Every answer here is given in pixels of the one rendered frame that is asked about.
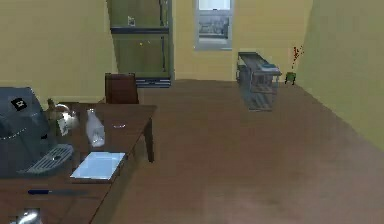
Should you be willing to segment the brown wooden dining table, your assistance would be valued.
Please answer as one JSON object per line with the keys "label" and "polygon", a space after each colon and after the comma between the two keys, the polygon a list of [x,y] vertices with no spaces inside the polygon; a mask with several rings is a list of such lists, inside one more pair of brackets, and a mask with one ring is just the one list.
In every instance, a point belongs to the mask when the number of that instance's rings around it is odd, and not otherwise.
{"label": "brown wooden dining table", "polygon": [[[121,180],[128,165],[124,159],[110,181],[75,180],[70,177],[78,165],[92,152],[85,134],[86,110],[93,108],[105,127],[106,152],[130,156],[141,137],[145,138],[148,160],[154,160],[152,117],[154,105],[72,103],[80,126],[64,137],[74,146],[72,160],[52,176],[0,179],[0,224],[9,224],[26,209],[39,209],[43,224],[91,224],[112,187]],[[30,189],[84,190],[84,195],[30,195]]]}

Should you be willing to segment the grey metal shelf unit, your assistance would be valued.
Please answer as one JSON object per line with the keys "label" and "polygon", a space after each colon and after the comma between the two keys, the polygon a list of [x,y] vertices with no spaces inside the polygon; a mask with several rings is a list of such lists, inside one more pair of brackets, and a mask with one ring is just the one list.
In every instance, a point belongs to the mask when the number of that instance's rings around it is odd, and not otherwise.
{"label": "grey metal shelf unit", "polygon": [[239,52],[236,81],[250,111],[271,111],[277,95],[281,71],[262,71],[262,64],[271,64],[257,52]]}

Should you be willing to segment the brown wooden chair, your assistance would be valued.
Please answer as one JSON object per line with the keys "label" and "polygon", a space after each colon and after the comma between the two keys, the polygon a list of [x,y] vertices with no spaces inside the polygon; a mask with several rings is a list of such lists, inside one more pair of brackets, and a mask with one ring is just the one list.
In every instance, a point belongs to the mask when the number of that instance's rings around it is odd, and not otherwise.
{"label": "brown wooden chair", "polygon": [[135,74],[106,73],[105,100],[109,104],[138,104]]}

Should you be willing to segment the grey framed window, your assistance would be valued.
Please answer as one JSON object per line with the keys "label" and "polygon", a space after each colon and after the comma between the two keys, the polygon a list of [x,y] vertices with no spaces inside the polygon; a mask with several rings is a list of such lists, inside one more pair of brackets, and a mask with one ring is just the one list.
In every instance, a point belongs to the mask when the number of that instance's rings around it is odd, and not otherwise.
{"label": "grey framed window", "polygon": [[232,49],[234,0],[195,0],[194,49]]}

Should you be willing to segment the clear glass bottle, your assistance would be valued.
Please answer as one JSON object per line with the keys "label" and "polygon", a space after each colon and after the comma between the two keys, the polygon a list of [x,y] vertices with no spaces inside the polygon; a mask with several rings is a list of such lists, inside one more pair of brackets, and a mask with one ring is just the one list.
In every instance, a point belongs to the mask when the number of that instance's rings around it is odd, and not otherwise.
{"label": "clear glass bottle", "polygon": [[94,109],[87,110],[86,134],[93,147],[105,144],[105,130]]}

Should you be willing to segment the red plant in green pot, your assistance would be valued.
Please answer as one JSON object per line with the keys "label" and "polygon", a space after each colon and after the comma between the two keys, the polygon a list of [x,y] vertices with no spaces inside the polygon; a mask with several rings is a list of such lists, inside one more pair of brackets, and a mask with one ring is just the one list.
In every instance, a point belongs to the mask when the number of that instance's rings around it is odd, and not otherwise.
{"label": "red plant in green pot", "polygon": [[303,54],[304,54],[303,46],[300,46],[300,47],[294,46],[293,47],[293,52],[292,52],[293,59],[292,59],[290,70],[286,73],[286,77],[284,80],[285,84],[287,84],[288,82],[290,82],[292,85],[295,84],[296,77],[297,77],[295,68],[299,62],[300,56]]}

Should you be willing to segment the brown glass bottle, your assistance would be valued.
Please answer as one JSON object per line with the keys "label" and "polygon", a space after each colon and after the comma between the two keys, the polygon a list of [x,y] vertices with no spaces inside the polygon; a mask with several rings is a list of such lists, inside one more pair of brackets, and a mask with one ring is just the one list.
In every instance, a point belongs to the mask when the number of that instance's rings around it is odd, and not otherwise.
{"label": "brown glass bottle", "polygon": [[55,133],[55,135],[58,135],[60,129],[57,123],[57,111],[56,111],[55,103],[52,98],[49,98],[47,100],[47,103],[48,103],[47,119],[49,121],[52,131]]}

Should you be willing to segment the dark grey coffee machine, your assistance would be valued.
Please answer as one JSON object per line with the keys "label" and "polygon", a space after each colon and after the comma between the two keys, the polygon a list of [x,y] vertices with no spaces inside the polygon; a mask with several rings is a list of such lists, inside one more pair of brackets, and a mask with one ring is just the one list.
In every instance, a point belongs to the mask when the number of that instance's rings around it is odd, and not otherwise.
{"label": "dark grey coffee machine", "polygon": [[0,87],[0,178],[44,176],[71,159],[30,87]]}

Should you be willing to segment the shiny silver object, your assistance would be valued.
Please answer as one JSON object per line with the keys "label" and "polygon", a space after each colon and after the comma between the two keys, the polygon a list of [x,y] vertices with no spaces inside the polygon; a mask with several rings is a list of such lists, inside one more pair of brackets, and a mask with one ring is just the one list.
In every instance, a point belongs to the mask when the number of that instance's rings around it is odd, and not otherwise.
{"label": "shiny silver object", "polygon": [[43,224],[39,209],[26,209],[22,211],[13,224]]}

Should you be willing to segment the blue handled knife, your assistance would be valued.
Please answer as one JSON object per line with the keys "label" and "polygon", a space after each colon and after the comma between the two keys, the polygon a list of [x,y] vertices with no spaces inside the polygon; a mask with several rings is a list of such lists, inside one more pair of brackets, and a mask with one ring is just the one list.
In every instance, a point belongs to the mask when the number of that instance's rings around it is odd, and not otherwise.
{"label": "blue handled knife", "polygon": [[28,190],[30,195],[84,195],[87,191],[84,190],[72,190],[72,189],[30,189]]}

